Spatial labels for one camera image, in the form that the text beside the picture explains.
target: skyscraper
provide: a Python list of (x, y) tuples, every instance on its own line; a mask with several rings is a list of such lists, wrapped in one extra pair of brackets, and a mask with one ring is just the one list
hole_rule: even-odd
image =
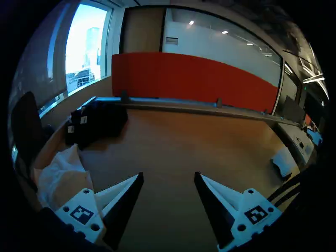
[(97, 49), (99, 47), (99, 28), (91, 27), (87, 30), (84, 54), (84, 67), (97, 65)]

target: orange partition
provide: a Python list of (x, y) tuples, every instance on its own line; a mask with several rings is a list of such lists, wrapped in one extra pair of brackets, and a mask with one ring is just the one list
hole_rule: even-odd
[(271, 113), (278, 88), (239, 68), (176, 53), (112, 56), (112, 92), (120, 96), (216, 102)]

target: desk surface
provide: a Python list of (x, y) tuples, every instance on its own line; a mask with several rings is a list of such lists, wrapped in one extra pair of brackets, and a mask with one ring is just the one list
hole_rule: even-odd
[(270, 159), (284, 145), (263, 121), (149, 110), (128, 114), (121, 137), (79, 153), (95, 192), (144, 172), (119, 251), (217, 251), (195, 171), (239, 192), (255, 188), (265, 197), (283, 183)]

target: black bag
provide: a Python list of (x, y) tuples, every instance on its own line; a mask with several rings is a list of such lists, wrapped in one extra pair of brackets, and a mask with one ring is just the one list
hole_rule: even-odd
[(82, 150), (103, 137), (118, 137), (128, 120), (124, 107), (93, 101), (71, 113), (66, 124), (66, 144), (78, 144)]

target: window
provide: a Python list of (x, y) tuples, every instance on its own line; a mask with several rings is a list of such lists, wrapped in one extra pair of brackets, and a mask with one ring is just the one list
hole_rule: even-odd
[(219, 61), (279, 86), (280, 55), (255, 35), (229, 21), (200, 12), (167, 8), (163, 41), (164, 53)]
[(105, 75), (100, 66), (107, 13), (106, 10), (84, 4), (80, 4), (75, 13), (66, 44), (68, 93)]

